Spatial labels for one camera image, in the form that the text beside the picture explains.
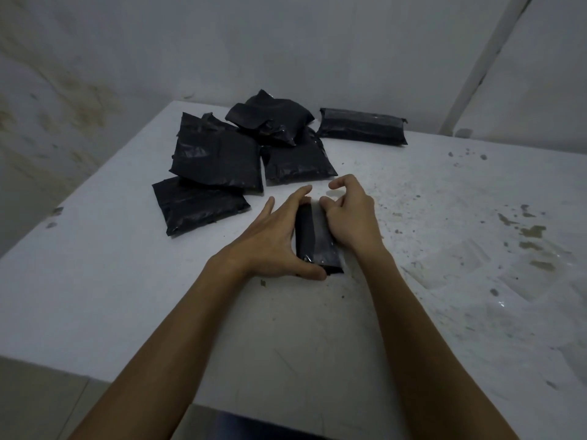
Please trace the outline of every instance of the right hand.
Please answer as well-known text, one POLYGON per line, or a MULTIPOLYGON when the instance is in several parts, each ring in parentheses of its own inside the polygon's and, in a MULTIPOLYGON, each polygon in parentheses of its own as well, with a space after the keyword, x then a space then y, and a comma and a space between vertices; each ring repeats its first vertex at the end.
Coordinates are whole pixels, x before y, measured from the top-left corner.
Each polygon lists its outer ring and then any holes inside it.
POLYGON ((346 187, 346 193, 336 202, 327 196, 320 198, 333 236, 355 253, 383 246, 373 198, 365 193, 352 174, 334 179, 328 184, 333 190, 342 186, 346 187))

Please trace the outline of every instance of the plastic wrap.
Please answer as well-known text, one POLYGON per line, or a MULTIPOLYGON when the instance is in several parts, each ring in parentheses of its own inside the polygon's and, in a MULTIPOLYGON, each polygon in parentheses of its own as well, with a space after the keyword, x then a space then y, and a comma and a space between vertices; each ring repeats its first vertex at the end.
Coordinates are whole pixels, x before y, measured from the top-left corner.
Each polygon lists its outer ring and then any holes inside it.
POLYGON ((264 90, 246 103, 237 103, 226 120, 243 128, 262 145, 294 146, 296 134, 314 120, 312 113, 286 98, 273 98, 264 90))
POLYGON ((318 202, 300 205, 295 217, 297 257, 319 265, 328 275, 343 273, 341 257, 328 229, 324 210, 318 202))
POLYGON ((211 112, 202 118, 183 113, 169 171, 207 186, 263 191, 259 145, 211 112))
POLYGON ((385 145, 407 145, 403 132, 406 119, 392 115, 321 108, 319 137, 357 140, 385 145))
POLYGON ((153 184, 167 224, 167 236, 180 235, 250 208, 241 194, 205 188, 174 177, 153 184))
POLYGON ((266 145, 260 149, 268 185, 318 181, 338 176, 328 160, 322 141, 316 137, 312 128, 304 127, 297 134, 295 142, 295 147, 266 145))

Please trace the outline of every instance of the white table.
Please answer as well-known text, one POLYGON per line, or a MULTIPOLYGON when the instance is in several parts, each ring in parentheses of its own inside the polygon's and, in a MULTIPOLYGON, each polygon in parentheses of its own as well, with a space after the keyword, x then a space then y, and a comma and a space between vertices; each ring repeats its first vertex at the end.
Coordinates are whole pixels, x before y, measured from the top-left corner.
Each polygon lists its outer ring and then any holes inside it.
MULTIPOLYGON (((266 197, 279 205, 299 186, 267 188, 265 198, 247 196, 250 212, 165 236, 151 184, 172 177, 182 111, 224 118, 227 109, 171 103, 63 202, 60 216, 0 260, 1 355, 113 380, 209 256, 244 230, 266 197)), ((518 434, 583 438, 587 156, 406 137, 405 148, 324 144, 335 169, 356 174, 376 199, 386 246, 412 268, 410 287, 518 434), (524 217, 521 205, 535 217, 524 217), (546 226, 542 239, 519 234, 531 225, 546 226), (504 282, 504 273, 519 280, 504 282)), ((328 191, 327 181, 313 185, 315 197, 328 191)), ((400 438, 371 299, 356 261, 346 262, 347 274, 323 283, 252 280, 195 402, 333 438, 400 438)))

